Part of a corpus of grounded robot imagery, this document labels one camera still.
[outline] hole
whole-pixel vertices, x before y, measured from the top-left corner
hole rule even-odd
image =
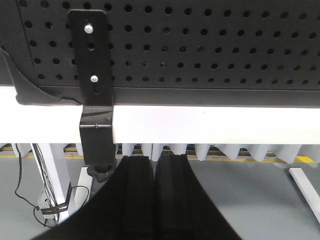
[[[172,14],[172,8],[168,6],[165,8],[164,12],[165,12],[165,14],[170,15],[170,14]]]
[[[271,55],[275,52],[275,50],[273,48],[268,49],[268,51],[266,51],[267,54]]]
[[[168,52],[169,48],[168,48],[168,46],[162,46],[161,50],[162,50],[162,52]]]
[[[184,53],[187,51],[187,48],[185,46],[182,46],[179,48],[180,53]]]
[[[191,8],[186,8],[184,10],[184,14],[187,15],[187,16],[190,16],[192,14],[192,9]]]
[[[317,36],[315,32],[310,33],[309,39],[314,39]]]
[[[144,61],[142,64],[145,68],[148,68],[150,66],[150,62]]]
[[[45,27],[46,27],[47,29],[52,29],[52,28],[53,28],[52,22],[47,21],[44,25],[45,25]]]
[[[205,51],[205,48],[202,47],[202,46],[199,46],[198,49],[197,49],[198,53],[203,53],[204,51]]]
[[[230,17],[230,15],[231,15],[231,11],[230,10],[225,10],[224,13],[223,13],[223,16],[225,16],[226,18]]]
[[[274,32],[274,34],[273,34],[273,36],[274,36],[275,38],[280,37],[280,35],[281,35],[281,32],[279,32],[279,31],[276,31],[276,32]]]
[[[245,31],[244,30],[240,30],[240,31],[238,31],[237,34],[238,34],[239,37],[242,37],[245,34]]]
[[[221,47],[217,47],[215,50],[215,53],[219,54],[222,52],[222,48]]]
[[[19,4],[21,7],[26,8],[28,6],[27,1],[26,0],[20,0]]]
[[[31,47],[36,47],[37,46],[37,42],[33,41],[33,40],[29,41],[29,44],[30,44]]]
[[[269,17],[269,15],[270,15],[270,13],[269,13],[268,11],[264,11],[264,12],[262,13],[261,17],[262,17],[263,19],[266,19],[267,17]]]
[[[284,11],[283,13],[281,13],[280,18],[281,19],[286,19],[288,16],[289,16],[289,14],[286,11]]]
[[[89,51],[95,50],[95,45],[94,45],[93,42],[88,42],[88,50],[89,50]]]
[[[131,32],[132,31],[132,26],[127,25],[127,26],[124,27],[124,29],[125,29],[126,32]]]
[[[220,32],[219,32],[219,35],[220,35],[220,36],[224,36],[224,35],[226,35],[226,34],[227,34],[227,31],[224,30],[224,29],[220,30]]]
[[[250,16],[250,11],[249,10],[246,10],[243,12],[243,17],[244,18],[248,18]]]
[[[41,1],[40,2],[41,7],[43,7],[44,9],[47,9],[49,7],[49,3],[47,1]]]
[[[144,11],[147,13],[147,14],[150,14],[152,12],[152,7],[151,6],[146,6],[144,8]]]
[[[211,9],[206,9],[206,10],[204,10],[204,15],[205,15],[206,17],[210,16],[211,14],[212,14]]]
[[[64,1],[64,2],[62,3],[62,7],[63,7],[64,9],[69,9],[69,8],[70,8],[70,3],[67,2],[67,1]]]
[[[112,29],[114,29],[114,27],[111,24],[107,24],[106,28],[109,32],[111,32]]]
[[[262,33],[263,33],[263,32],[262,32],[261,30],[256,31],[256,32],[255,32],[255,36],[256,36],[256,37],[261,37]]]
[[[24,25],[25,25],[28,29],[32,28],[32,23],[31,23],[30,21],[25,21],[25,22],[24,22]]]
[[[291,50],[290,49],[286,49],[285,51],[284,51],[284,55],[289,55],[291,53]]]
[[[50,47],[55,48],[57,46],[57,43],[55,41],[49,42]]]
[[[132,11],[132,6],[130,4],[127,4],[124,6],[124,10],[127,12],[127,13],[130,13]]]
[[[54,59],[52,60],[52,62],[53,62],[54,64],[59,64],[59,63],[60,63],[60,60],[57,59],[57,58],[54,58]]]
[[[299,16],[299,19],[300,20],[304,20],[304,19],[306,19],[306,17],[307,17],[306,13],[301,13],[300,16]]]
[[[291,38],[293,39],[297,38],[298,36],[299,36],[299,33],[297,33],[296,31],[291,34]]]
[[[41,60],[39,58],[37,58],[37,57],[35,59],[33,59],[33,61],[36,64],[40,64],[41,63]]]
[[[131,49],[132,49],[132,45],[131,45],[131,44],[129,44],[129,43],[128,43],[128,44],[126,44],[126,45],[125,45],[125,49],[127,49],[127,50],[131,50]]]
[[[305,56],[305,55],[307,55],[308,54],[308,50],[307,49],[305,49],[305,50],[303,50],[302,52],[301,52],[301,55],[302,56]]]
[[[182,34],[183,35],[188,35],[188,33],[189,33],[189,29],[188,28],[182,29]]]
[[[106,11],[110,12],[110,11],[112,10],[111,4],[106,3],[106,4],[104,5],[104,9],[105,9]]]
[[[251,49],[250,49],[250,53],[251,53],[251,54],[255,54],[256,52],[257,52],[257,49],[256,49],[256,48],[251,48]]]
[[[144,27],[144,32],[147,33],[147,34],[150,33],[151,32],[151,27],[145,26]]]
[[[83,8],[84,8],[84,9],[91,9],[91,4],[90,4],[89,2],[85,2],[85,3],[83,4]]]
[[[233,54],[237,54],[239,52],[239,48],[235,47],[234,49],[232,49],[232,53]]]
[[[145,50],[145,51],[149,51],[150,50],[150,45],[144,45],[143,46],[143,50]]]
[[[200,33],[201,33],[202,36],[205,36],[205,35],[208,34],[208,30],[207,29],[202,29]]]
[[[61,74],[58,74],[57,76],[55,76],[57,79],[62,80],[64,79],[64,77]]]
[[[168,35],[169,33],[170,33],[170,28],[169,27],[165,27],[164,29],[163,29],[163,33],[165,34],[165,35]]]

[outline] screw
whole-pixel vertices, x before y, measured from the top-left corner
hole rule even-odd
[[[87,33],[87,34],[92,34],[94,32],[94,27],[90,24],[90,23],[87,23],[85,26],[84,26],[84,31]]]
[[[96,75],[92,75],[90,77],[90,81],[93,82],[93,83],[97,83],[99,81],[99,78]]]

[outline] white beam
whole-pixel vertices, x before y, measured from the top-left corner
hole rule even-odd
[[[320,197],[316,190],[300,167],[291,167],[289,172],[320,223]]]
[[[39,143],[38,145],[46,165],[46,170],[48,172],[49,180],[52,184],[56,202],[58,205],[65,203],[70,184],[70,176],[64,154],[64,147],[66,146],[66,144]],[[34,154],[34,156],[37,159],[36,163],[39,168],[38,158],[36,154]],[[63,211],[60,213],[59,222],[61,223],[66,220],[75,211],[75,196],[73,192],[71,192],[68,209],[67,211]]]
[[[23,106],[15,97],[14,87],[0,86],[0,109],[10,113],[0,117],[0,142],[81,142],[82,106]],[[319,118],[320,108],[116,105],[113,142],[320,144]]]

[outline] black metal bracket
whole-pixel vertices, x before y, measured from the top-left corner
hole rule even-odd
[[[72,187],[71,187],[71,183],[69,183],[68,192],[66,194],[65,202],[58,204],[56,206],[49,207],[49,208],[40,208],[41,213],[43,215],[51,215],[51,214],[59,214],[64,211],[67,211],[68,207],[69,207],[71,192],[72,192]]]
[[[114,169],[116,148],[107,15],[102,10],[70,10],[68,19],[83,98],[80,135],[84,160],[87,165]]]

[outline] black panel edge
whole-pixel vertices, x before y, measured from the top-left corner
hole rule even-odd
[[[41,86],[45,92],[60,92],[82,102],[80,87]],[[319,108],[320,92],[312,90],[238,90],[113,88],[114,105],[252,107],[252,108]]]
[[[3,49],[0,49],[0,55],[5,60],[9,75],[17,92],[16,100],[21,105],[79,105],[78,102],[69,99],[61,99],[52,96],[40,88],[33,85],[28,79],[19,71],[17,66],[13,63],[11,57]]]

